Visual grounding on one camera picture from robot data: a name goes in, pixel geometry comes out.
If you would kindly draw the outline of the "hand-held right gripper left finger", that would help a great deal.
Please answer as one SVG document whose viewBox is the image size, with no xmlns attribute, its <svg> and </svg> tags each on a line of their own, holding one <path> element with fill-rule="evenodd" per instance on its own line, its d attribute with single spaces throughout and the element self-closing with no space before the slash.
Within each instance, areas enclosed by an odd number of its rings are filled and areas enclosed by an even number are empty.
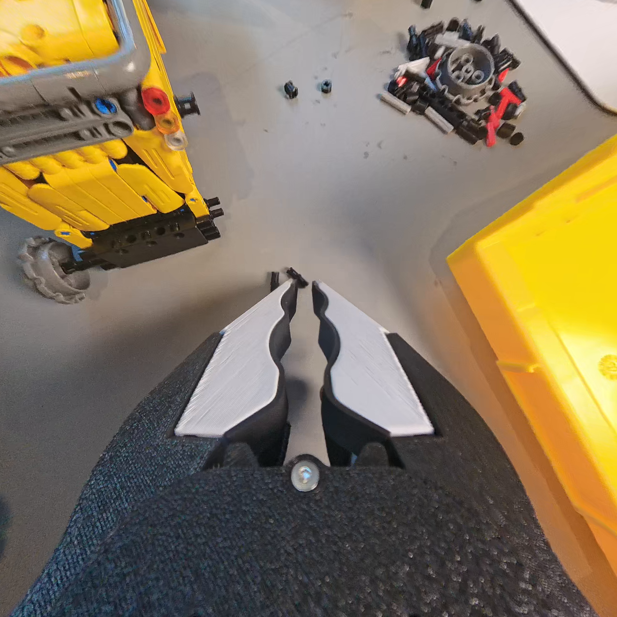
<svg viewBox="0 0 617 617">
<path fill-rule="evenodd" d="M 245 443 L 259 463 L 282 463 L 289 438 L 282 358 L 296 305 L 297 283 L 288 280 L 219 332 L 175 437 Z"/>
</svg>

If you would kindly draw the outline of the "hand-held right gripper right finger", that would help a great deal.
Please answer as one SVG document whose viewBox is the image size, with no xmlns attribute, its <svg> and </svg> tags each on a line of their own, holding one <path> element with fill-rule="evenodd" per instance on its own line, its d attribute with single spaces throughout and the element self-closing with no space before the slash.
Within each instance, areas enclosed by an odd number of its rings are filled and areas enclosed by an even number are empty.
<svg viewBox="0 0 617 617">
<path fill-rule="evenodd" d="M 322 281 L 312 283 L 318 343 L 326 359 L 321 422 L 329 463 L 353 465 L 378 444 L 401 465 L 395 441 L 436 428 L 390 342 L 390 331 Z"/>
</svg>

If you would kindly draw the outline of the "small black brick pin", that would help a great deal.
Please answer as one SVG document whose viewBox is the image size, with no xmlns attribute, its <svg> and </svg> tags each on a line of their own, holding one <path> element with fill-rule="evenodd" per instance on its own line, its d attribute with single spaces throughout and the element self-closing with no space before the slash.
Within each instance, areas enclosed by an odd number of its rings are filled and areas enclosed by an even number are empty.
<svg viewBox="0 0 617 617">
<path fill-rule="evenodd" d="M 287 267 L 282 271 L 272 271 L 270 275 L 270 292 L 274 291 L 280 286 L 281 274 L 284 273 L 288 278 L 295 281 L 297 286 L 301 289 L 308 287 L 309 282 L 293 267 Z"/>
</svg>

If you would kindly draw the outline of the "yellow storage bin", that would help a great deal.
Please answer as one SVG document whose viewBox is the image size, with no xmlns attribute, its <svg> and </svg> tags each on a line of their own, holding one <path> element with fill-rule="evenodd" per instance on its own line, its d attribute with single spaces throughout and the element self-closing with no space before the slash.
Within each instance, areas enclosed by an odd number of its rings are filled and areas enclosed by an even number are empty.
<svg viewBox="0 0 617 617">
<path fill-rule="evenodd" d="M 561 487 L 616 572 L 616 136 L 447 258 Z"/>
</svg>

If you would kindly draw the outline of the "yellow toy brick vehicle model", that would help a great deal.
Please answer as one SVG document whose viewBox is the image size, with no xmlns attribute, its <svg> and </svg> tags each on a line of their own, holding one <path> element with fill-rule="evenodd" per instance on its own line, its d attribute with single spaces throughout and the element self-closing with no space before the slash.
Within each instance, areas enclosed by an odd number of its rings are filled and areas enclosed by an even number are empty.
<svg viewBox="0 0 617 617">
<path fill-rule="evenodd" d="M 1 207 L 50 233 L 19 250 L 25 281 L 81 302 L 93 268 L 220 237 L 201 196 L 147 1 L 1 1 Z"/>
</svg>

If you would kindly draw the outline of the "pile of black brick parts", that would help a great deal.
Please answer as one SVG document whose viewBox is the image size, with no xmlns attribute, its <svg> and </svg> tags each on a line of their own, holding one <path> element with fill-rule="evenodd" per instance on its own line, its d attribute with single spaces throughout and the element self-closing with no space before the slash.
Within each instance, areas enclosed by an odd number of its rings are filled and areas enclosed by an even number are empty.
<svg viewBox="0 0 617 617">
<path fill-rule="evenodd" d="M 410 25 L 407 61 L 398 65 L 379 100 L 401 115 L 422 117 L 443 135 L 471 146 L 499 140 L 517 148 L 525 140 L 517 123 L 528 97 L 512 73 L 520 59 L 467 19 Z"/>
</svg>

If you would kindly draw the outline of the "grey desk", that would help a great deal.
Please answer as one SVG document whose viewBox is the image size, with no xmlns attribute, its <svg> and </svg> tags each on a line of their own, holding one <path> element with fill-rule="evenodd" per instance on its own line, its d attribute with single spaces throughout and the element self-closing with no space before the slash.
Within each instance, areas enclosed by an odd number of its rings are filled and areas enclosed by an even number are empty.
<svg viewBox="0 0 617 617">
<path fill-rule="evenodd" d="M 38 235 L 1 213 L 1 616 L 56 548 L 82 487 L 135 406 L 294 267 L 398 333 L 495 432 L 549 542 L 598 614 L 616 580 L 511 393 L 446 263 L 465 240 L 616 134 L 507 1 L 149 1 L 174 91 L 193 92 L 189 158 L 221 239 L 95 271 L 76 305 L 23 283 Z M 475 148 L 378 99 L 407 27 L 453 17 L 520 58 L 524 142 Z M 320 82 L 331 80 L 329 95 Z M 292 81 L 298 97 L 283 85 Z"/>
</svg>

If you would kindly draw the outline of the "white book stand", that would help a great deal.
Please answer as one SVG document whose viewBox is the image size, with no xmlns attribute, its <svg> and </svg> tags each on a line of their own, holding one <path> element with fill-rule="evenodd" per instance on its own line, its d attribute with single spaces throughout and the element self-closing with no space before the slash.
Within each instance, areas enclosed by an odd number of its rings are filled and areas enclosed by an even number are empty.
<svg viewBox="0 0 617 617">
<path fill-rule="evenodd" d="M 616 114 L 616 1 L 513 1 L 599 107 Z"/>
</svg>

